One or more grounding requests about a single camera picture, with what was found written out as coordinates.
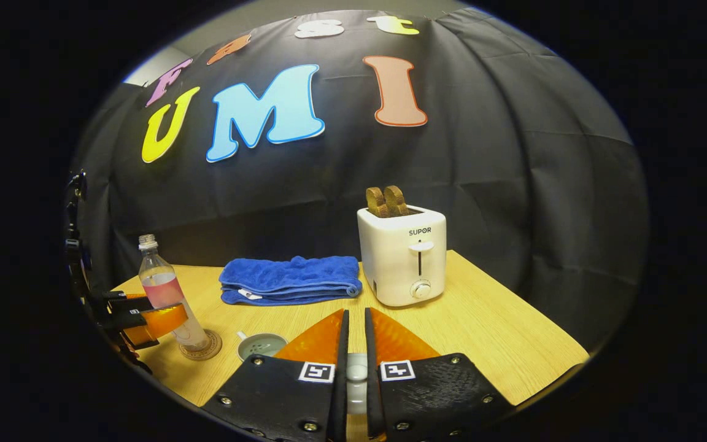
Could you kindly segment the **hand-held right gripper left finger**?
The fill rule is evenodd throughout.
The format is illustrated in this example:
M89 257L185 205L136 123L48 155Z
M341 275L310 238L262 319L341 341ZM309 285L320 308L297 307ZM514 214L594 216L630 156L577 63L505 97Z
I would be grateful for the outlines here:
M350 314L329 314L275 355L248 355L203 406L258 440L346 440Z

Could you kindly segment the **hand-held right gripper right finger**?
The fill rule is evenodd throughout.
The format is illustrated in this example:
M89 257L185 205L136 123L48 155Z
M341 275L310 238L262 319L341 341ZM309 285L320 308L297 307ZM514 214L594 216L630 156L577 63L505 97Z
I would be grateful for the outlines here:
M374 441L482 441L514 405L463 353L440 354L387 314L365 309L366 415Z

